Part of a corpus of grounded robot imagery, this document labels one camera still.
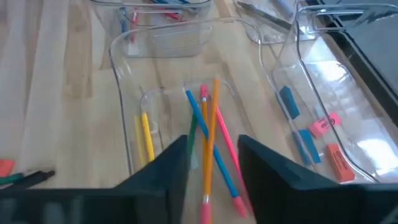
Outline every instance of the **red pen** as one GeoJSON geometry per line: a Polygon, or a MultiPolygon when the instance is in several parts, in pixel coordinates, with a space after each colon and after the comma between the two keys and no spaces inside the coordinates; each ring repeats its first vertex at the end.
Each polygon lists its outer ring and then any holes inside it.
{"type": "MultiPolygon", "coordinates": [[[[137,28],[137,24],[138,24],[138,13],[133,12],[132,13],[131,23],[130,23],[130,30],[133,30],[133,29],[137,28]]],[[[132,43],[134,43],[134,39],[135,39],[134,34],[130,34],[130,41],[132,43]]]]}

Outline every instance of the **eraser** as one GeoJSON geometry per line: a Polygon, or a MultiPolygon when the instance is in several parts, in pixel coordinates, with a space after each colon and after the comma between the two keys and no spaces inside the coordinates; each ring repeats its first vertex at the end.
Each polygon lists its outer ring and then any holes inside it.
{"type": "Polygon", "coordinates": [[[14,167],[15,162],[9,159],[0,159],[0,177],[7,177],[14,167]]]}
{"type": "Polygon", "coordinates": [[[282,98],[282,101],[284,102],[284,105],[292,119],[300,115],[299,108],[297,107],[296,102],[294,101],[292,91],[290,90],[289,87],[287,86],[282,87],[282,89],[279,90],[279,95],[282,98]]]}
{"type": "Polygon", "coordinates": [[[329,144],[326,149],[326,154],[339,182],[354,180],[355,174],[344,159],[337,144],[329,144]]]}
{"type": "MultiPolygon", "coordinates": [[[[312,161],[316,164],[321,163],[321,158],[319,157],[317,148],[315,147],[315,144],[313,143],[310,131],[307,129],[303,129],[303,130],[299,130],[298,132],[300,133],[300,136],[301,136],[305,146],[308,149],[308,153],[310,154],[312,161]]],[[[295,132],[293,132],[293,140],[298,148],[298,151],[300,153],[300,156],[301,156],[304,164],[310,165],[311,164],[310,159],[307,157],[307,155],[304,151],[304,148],[300,144],[299,137],[297,136],[297,134],[295,132]]]]}
{"type": "MultiPolygon", "coordinates": [[[[337,126],[341,123],[341,119],[336,113],[331,113],[329,115],[329,119],[332,125],[334,126],[337,126]]],[[[326,118],[322,118],[308,127],[312,135],[316,138],[319,138],[320,136],[324,135],[329,130],[329,128],[330,127],[326,118]]]]}

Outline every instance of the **pink eraser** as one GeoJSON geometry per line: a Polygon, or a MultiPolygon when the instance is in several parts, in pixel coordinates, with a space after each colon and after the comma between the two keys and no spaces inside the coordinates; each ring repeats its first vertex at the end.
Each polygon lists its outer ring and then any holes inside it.
{"type": "Polygon", "coordinates": [[[233,198],[234,207],[242,218],[246,218],[246,207],[244,206],[243,200],[240,196],[233,198]]]}
{"type": "Polygon", "coordinates": [[[9,159],[0,159],[0,177],[7,177],[14,167],[15,162],[9,159]]]}
{"type": "Polygon", "coordinates": [[[211,205],[204,203],[201,205],[201,224],[211,224],[211,205]]]}
{"type": "Polygon", "coordinates": [[[200,97],[207,98],[207,85],[200,85],[200,97]]]}
{"type": "MultiPolygon", "coordinates": [[[[334,126],[339,125],[341,123],[341,119],[336,113],[331,113],[329,115],[329,119],[332,125],[334,126]]],[[[330,127],[326,118],[322,118],[308,127],[312,135],[316,138],[319,138],[320,136],[325,134],[329,130],[329,128],[330,127]]]]}

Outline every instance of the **pencil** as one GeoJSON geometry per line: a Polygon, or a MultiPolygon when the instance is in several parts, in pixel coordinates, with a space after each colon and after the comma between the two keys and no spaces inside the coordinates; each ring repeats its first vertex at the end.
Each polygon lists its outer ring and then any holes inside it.
{"type": "MultiPolygon", "coordinates": [[[[235,149],[234,149],[234,144],[232,143],[231,137],[229,136],[228,129],[226,128],[226,125],[225,125],[225,122],[224,122],[224,118],[221,115],[221,112],[220,112],[220,109],[218,108],[218,106],[217,106],[217,109],[216,109],[216,115],[217,115],[218,126],[221,129],[221,133],[223,134],[223,138],[224,138],[225,144],[226,144],[226,146],[228,148],[229,155],[232,158],[236,173],[237,173],[238,178],[239,178],[239,183],[241,184],[242,191],[244,192],[245,197],[248,198],[248,192],[247,192],[246,186],[244,185],[244,182],[243,182],[243,178],[242,178],[242,174],[241,174],[241,168],[239,166],[238,157],[237,157],[235,149]]],[[[250,202],[249,202],[249,209],[250,209],[250,211],[252,211],[252,206],[251,206],[250,202]]]]}
{"type": "MultiPolygon", "coordinates": [[[[207,85],[200,85],[200,98],[201,98],[201,114],[207,126],[207,85]]],[[[203,175],[206,172],[207,161],[207,141],[206,136],[203,134],[203,175]]]]}
{"type": "Polygon", "coordinates": [[[216,129],[216,107],[218,101],[218,79],[214,79],[213,84],[213,100],[211,101],[211,111],[210,111],[210,130],[209,136],[206,144],[206,167],[205,173],[203,174],[204,178],[204,192],[203,192],[203,216],[202,216],[202,224],[212,223],[211,218],[211,203],[210,203],[210,195],[211,195],[211,172],[213,170],[213,150],[214,150],[214,138],[215,138],[215,129],[216,129]]]}
{"type": "Polygon", "coordinates": [[[209,128],[209,138],[207,141],[206,148],[206,172],[205,172],[205,194],[211,194],[211,171],[213,170],[213,145],[215,139],[215,130],[216,130],[216,107],[218,101],[218,79],[214,79],[213,84],[213,99],[211,101],[211,109],[210,109],[210,126],[209,128]]]}
{"type": "MultiPolygon", "coordinates": [[[[189,103],[191,104],[193,113],[195,114],[195,116],[197,117],[197,121],[201,127],[201,130],[203,132],[203,134],[205,134],[206,138],[208,138],[209,132],[207,129],[207,126],[205,124],[205,120],[203,119],[203,116],[200,113],[199,107],[192,95],[192,92],[190,90],[187,90],[186,92],[187,98],[189,103]]],[[[245,214],[243,211],[245,211],[245,206],[243,204],[242,198],[239,196],[238,191],[236,190],[236,188],[233,185],[233,182],[231,180],[231,177],[228,174],[228,171],[226,170],[226,167],[224,165],[224,162],[220,156],[220,153],[217,150],[217,147],[214,145],[214,151],[213,151],[213,155],[214,158],[216,160],[216,163],[218,165],[218,168],[221,171],[221,174],[224,178],[224,181],[226,183],[226,186],[229,190],[229,193],[231,194],[231,197],[233,198],[233,203],[235,206],[235,209],[238,211],[239,214],[245,214]]],[[[202,217],[204,217],[206,214],[204,213],[209,213],[210,212],[206,212],[206,207],[203,206],[202,208],[202,217]]]]}
{"type": "Polygon", "coordinates": [[[146,159],[145,159],[145,155],[144,155],[144,145],[142,143],[142,131],[141,131],[140,120],[139,120],[138,115],[134,116],[134,122],[136,125],[136,138],[137,138],[139,160],[140,160],[141,165],[145,166],[146,159]]]}
{"type": "Polygon", "coordinates": [[[191,120],[191,127],[189,129],[189,135],[188,135],[188,149],[190,152],[191,156],[191,168],[196,169],[198,168],[198,159],[195,155],[195,152],[193,151],[193,145],[195,143],[195,130],[197,128],[197,118],[195,115],[192,115],[192,120],[191,120]]]}
{"type": "Polygon", "coordinates": [[[142,127],[144,127],[144,137],[147,145],[148,161],[152,162],[155,159],[155,153],[154,153],[154,145],[152,143],[152,137],[150,136],[147,113],[143,112],[141,120],[142,120],[142,127]]]}

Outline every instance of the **pink colored pencil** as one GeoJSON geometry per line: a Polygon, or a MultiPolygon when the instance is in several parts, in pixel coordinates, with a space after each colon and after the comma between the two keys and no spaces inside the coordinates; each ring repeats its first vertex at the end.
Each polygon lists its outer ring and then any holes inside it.
{"type": "MultiPolygon", "coordinates": [[[[238,174],[239,183],[241,184],[243,194],[245,195],[246,198],[249,198],[248,192],[247,192],[246,187],[243,182],[243,178],[242,178],[242,174],[241,174],[241,167],[239,166],[239,161],[238,161],[238,157],[236,155],[235,149],[234,149],[234,144],[232,143],[231,137],[229,136],[228,129],[226,128],[223,116],[221,115],[221,112],[220,112],[220,109],[218,108],[218,106],[216,108],[216,115],[217,115],[218,126],[221,129],[221,133],[223,134],[223,138],[224,138],[225,144],[228,148],[229,155],[232,158],[236,173],[238,174]]],[[[250,202],[248,205],[248,209],[251,212],[253,211],[252,205],[250,202]]]]}

